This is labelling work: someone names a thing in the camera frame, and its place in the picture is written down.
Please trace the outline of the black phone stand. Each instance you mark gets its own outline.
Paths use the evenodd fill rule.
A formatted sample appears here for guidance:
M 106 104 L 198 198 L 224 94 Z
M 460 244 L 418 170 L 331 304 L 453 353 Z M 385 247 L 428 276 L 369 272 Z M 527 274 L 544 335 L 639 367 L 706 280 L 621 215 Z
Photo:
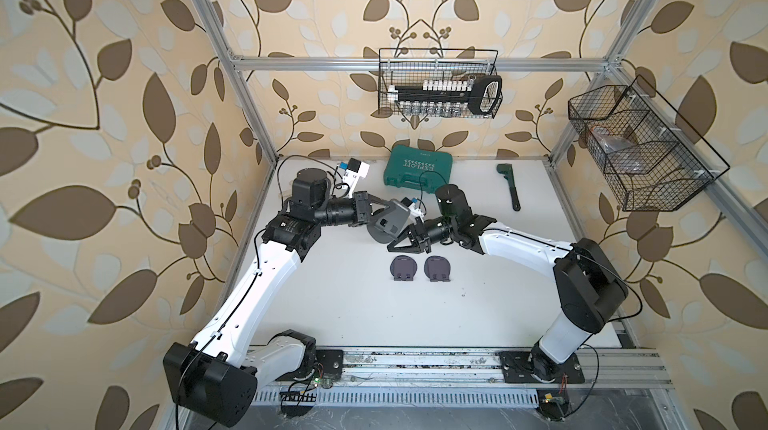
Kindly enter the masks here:
M 401 201 L 394 207 L 378 209 L 372 215 L 379 213 L 384 213 L 387 216 L 387 226 L 385 228 L 371 228 L 367 226 L 367 230 L 376 242 L 389 244 L 409 225 L 411 216 Z

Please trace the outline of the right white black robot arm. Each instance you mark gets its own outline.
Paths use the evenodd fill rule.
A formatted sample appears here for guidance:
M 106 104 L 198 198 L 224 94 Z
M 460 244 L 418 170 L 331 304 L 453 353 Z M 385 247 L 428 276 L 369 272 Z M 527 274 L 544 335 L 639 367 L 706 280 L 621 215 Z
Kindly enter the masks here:
M 521 370 L 542 383 L 554 382 L 564 364 L 592 336 L 612 322 L 630 288 L 598 243 L 582 238 L 575 243 L 531 235 L 474 213 L 465 193 L 454 184 L 435 193 L 440 216 L 416 217 L 390 238 L 387 250 L 429 253 L 438 242 L 456 243 L 480 255 L 504 258 L 552 278 L 560 312 L 532 346 Z

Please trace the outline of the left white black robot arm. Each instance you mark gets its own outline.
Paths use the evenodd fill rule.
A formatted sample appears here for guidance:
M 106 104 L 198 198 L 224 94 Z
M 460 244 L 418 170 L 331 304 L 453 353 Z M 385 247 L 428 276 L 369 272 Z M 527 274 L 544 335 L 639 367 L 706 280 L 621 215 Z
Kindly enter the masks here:
M 313 381 L 320 368 L 314 338 L 286 330 L 249 351 L 255 332 L 282 285 L 299 267 L 325 226 L 366 225 L 375 197 L 356 188 L 369 164 L 341 164 L 344 196 L 334 198 L 331 174 L 300 170 L 291 196 L 254 236 L 255 257 L 211 321 L 187 344 L 173 344 L 163 367 L 174 409 L 189 409 L 231 428 L 252 404 L 258 390 L 281 377 Z

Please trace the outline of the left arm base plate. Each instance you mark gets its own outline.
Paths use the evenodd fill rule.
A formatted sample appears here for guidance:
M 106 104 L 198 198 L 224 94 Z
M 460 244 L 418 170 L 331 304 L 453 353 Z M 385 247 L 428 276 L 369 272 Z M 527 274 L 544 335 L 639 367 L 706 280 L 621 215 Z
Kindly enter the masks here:
M 336 382 L 341 379 L 344 367 L 344 351 L 341 349 L 311 349 L 305 357 L 297 381 L 316 379 L 319 382 Z

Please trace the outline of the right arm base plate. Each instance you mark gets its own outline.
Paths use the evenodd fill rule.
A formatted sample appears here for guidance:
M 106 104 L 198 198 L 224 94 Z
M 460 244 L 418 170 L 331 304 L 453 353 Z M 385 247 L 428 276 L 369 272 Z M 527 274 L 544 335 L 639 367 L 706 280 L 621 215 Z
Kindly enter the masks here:
M 545 354 L 530 350 L 507 350 L 497 353 L 507 384 L 583 384 L 586 381 L 578 356 L 555 363 Z

